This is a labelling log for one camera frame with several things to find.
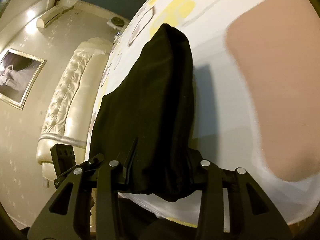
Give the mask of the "black pants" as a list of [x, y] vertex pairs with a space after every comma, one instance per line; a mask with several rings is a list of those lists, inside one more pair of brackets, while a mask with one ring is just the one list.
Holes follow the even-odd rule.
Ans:
[[119, 87], [103, 97], [89, 154], [101, 153], [111, 161], [135, 146], [129, 192], [175, 202], [196, 190], [201, 155], [188, 146], [193, 119], [189, 41], [163, 24]]

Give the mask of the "cream tufted headboard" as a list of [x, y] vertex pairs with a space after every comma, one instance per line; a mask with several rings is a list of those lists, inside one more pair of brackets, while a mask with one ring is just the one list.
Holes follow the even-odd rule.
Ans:
[[50, 153], [54, 145], [73, 146], [78, 164], [85, 159], [94, 102], [112, 46], [98, 37], [79, 44], [56, 86], [36, 153], [42, 175], [49, 181], [56, 179]]

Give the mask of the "small white desk fan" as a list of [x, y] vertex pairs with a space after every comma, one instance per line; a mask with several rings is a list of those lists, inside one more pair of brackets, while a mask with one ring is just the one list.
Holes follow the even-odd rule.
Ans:
[[107, 25], [113, 29], [121, 30], [125, 26], [125, 21], [119, 17], [113, 17], [108, 20]]

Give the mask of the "patterned white bed sheet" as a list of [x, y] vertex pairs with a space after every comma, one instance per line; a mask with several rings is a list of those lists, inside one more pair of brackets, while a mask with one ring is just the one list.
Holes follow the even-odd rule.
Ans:
[[319, 215], [319, 15], [315, 0], [147, 0], [111, 50], [95, 100], [167, 23], [194, 62], [192, 148], [245, 168], [293, 232]]

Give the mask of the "framed wall picture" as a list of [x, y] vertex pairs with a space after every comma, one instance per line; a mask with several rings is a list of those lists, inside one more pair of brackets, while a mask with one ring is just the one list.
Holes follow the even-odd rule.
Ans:
[[1, 54], [1, 101], [22, 110], [46, 60], [15, 49]]

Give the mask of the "white wall air conditioner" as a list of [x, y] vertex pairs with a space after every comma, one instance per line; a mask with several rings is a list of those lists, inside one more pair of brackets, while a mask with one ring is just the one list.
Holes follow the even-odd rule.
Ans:
[[65, 7], [61, 5], [56, 5], [50, 8], [48, 11], [43, 13], [36, 21], [36, 27], [40, 29], [44, 29], [48, 27], [48, 25], [52, 24], [56, 19], [58, 19], [61, 15], [69, 10], [73, 9], [74, 6]]

